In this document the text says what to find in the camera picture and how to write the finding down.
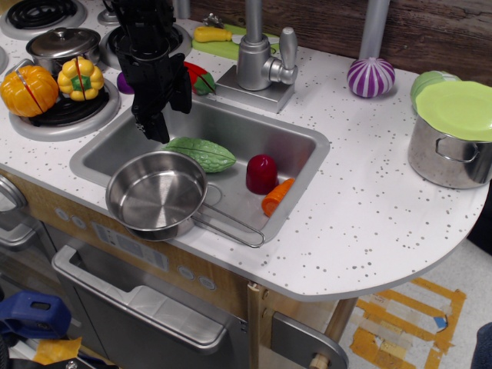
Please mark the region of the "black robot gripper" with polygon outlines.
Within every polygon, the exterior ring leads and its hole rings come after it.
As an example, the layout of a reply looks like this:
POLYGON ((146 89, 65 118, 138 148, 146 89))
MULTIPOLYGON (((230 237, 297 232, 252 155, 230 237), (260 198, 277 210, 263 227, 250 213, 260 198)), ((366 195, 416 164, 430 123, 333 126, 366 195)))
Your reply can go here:
POLYGON ((191 111, 191 79, 185 66, 185 55, 169 56, 165 42, 153 52, 139 52, 132 48, 131 39, 124 35, 116 46, 121 70, 133 87, 131 111, 137 128, 152 141, 170 141, 162 109, 170 104, 175 111, 191 111))

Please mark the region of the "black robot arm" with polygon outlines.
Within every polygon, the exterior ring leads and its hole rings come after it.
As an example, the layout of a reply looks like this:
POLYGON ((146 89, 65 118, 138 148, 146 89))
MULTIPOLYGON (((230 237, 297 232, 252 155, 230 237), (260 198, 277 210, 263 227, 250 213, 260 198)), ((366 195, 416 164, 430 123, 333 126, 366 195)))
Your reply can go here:
POLYGON ((163 109, 191 111, 191 79, 185 55, 171 52, 174 9, 166 1, 112 1, 123 37, 115 54, 134 91, 137 128, 153 141, 170 141, 163 109))

